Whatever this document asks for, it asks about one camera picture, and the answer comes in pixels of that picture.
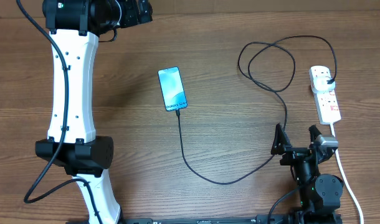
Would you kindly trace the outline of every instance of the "white power strip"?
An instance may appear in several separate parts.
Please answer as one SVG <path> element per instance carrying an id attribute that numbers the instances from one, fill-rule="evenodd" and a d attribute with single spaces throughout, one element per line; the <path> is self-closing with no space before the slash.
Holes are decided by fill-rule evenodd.
<path id="1" fill-rule="evenodd" d="M 339 121 L 341 119 L 340 108 L 335 91 L 332 89 L 335 88 L 335 82 L 330 85 L 320 85 L 319 90 L 316 90 L 317 86 L 315 85 L 316 80 L 323 82 L 330 80 L 330 70 L 324 66 L 313 66 L 309 69 L 309 76 L 320 124 L 331 124 Z"/>
<path id="2" fill-rule="evenodd" d="M 334 92 L 335 82 L 327 84 L 327 80 L 331 79 L 330 69 L 324 66 L 313 66 L 309 70 L 310 85 L 312 87 L 313 95 L 315 96 L 316 109 L 319 116 L 320 124 L 329 124 L 331 128 L 331 134 L 335 136 L 334 123 L 341 119 L 340 108 L 338 107 L 337 98 Z M 360 224 L 364 224 L 363 212 L 359 205 L 358 199 L 354 195 L 348 180 L 346 179 L 344 169 L 341 164 L 340 154 L 338 149 L 335 151 L 338 167 L 345 186 L 351 195 L 354 204 L 359 212 Z"/>

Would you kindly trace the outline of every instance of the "wood grain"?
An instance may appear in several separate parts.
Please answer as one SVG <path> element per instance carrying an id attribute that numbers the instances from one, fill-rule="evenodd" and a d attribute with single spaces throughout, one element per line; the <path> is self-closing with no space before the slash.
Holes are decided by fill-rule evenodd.
<path id="1" fill-rule="evenodd" d="M 110 175 L 126 217 L 252 217 L 267 213 L 294 188 L 279 157 L 234 185 L 213 185 L 191 173 L 181 158 L 176 115 L 164 110 L 157 71 L 181 69 L 189 102 L 181 114 L 190 165 L 210 179 L 234 180 L 269 157 L 274 126 L 284 116 L 273 94 L 239 74 L 238 54 L 251 41 L 300 34 L 322 36 L 336 50 L 343 119 L 335 127 L 342 162 L 366 223 L 380 223 L 380 11 L 156 16 L 153 23 L 119 30 L 116 42 L 100 44 L 93 114 L 98 135 L 115 142 Z M 282 93 L 289 112 L 286 131 L 294 146 L 306 146 L 308 127 L 318 123 L 308 69 L 333 68 L 333 59 L 319 40 L 282 45 L 297 60 L 296 77 Z M 260 48 L 247 50 L 241 64 Z M 45 166 L 34 143 L 49 127 L 52 68 L 50 44 L 38 31 L 24 19 L 0 19 L 0 223 L 88 217 L 76 185 L 32 205 L 22 202 Z M 274 88 L 288 82 L 291 70 L 289 56 L 274 49 L 252 65 L 254 76 Z M 319 128 L 329 133 L 328 127 Z M 321 171 L 340 174 L 335 159 Z M 52 167 L 35 195 L 69 178 Z M 344 222 L 356 223 L 349 194 L 341 202 Z M 276 212 L 298 203 L 294 196 Z"/>
<path id="2" fill-rule="evenodd" d="M 32 17 L 43 18 L 43 0 L 22 1 Z M 149 0 L 153 15 L 238 12 L 380 10 L 380 0 Z M 0 18 L 24 18 L 15 0 L 0 0 Z"/>

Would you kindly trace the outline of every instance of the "plug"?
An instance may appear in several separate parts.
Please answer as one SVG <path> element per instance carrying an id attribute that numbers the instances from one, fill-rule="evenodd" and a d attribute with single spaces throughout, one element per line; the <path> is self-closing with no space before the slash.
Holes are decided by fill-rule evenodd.
<path id="1" fill-rule="evenodd" d="M 309 69 L 310 85 L 314 93 L 324 93 L 335 89 L 335 82 L 328 84 L 331 80 L 330 69 L 316 65 Z"/>

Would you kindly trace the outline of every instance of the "phone screen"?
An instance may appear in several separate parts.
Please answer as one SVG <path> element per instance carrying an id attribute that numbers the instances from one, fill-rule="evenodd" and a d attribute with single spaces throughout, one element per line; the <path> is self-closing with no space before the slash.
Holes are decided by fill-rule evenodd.
<path id="1" fill-rule="evenodd" d="M 188 107 L 179 68 L 173 67 L 160 70 L 158 71 L 158 76 L 163 92 L 165 109 L 172 111 Z"/>

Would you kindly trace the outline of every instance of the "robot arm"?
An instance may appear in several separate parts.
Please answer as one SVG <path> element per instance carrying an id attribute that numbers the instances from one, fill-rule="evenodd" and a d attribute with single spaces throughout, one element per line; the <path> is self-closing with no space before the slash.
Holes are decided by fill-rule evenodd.
<path id="1" fill-rule="evenodd" d="M 113 159 L 111 137 L 96 136 L 92 115 L 93 64 L 101 34 L 117 28 L 152 21 L 151 5 L 146 0 L 44 0 L 43 13 L 50 36 L 64 55 L 69 76 L 67 131 L 62 150 L 54 164 L 64 167 L 73 179 L 89 183 L 97 211 L 88 189 L 77 182 L 89 211 L 89 223 L 123 222 L 114 198 L 108 168 Z M 36 142 L 37 156 L 50 161 L 61 141 L 64 117 L 64 71 L 53 50 L 54 103 L 47 139 Z"/>

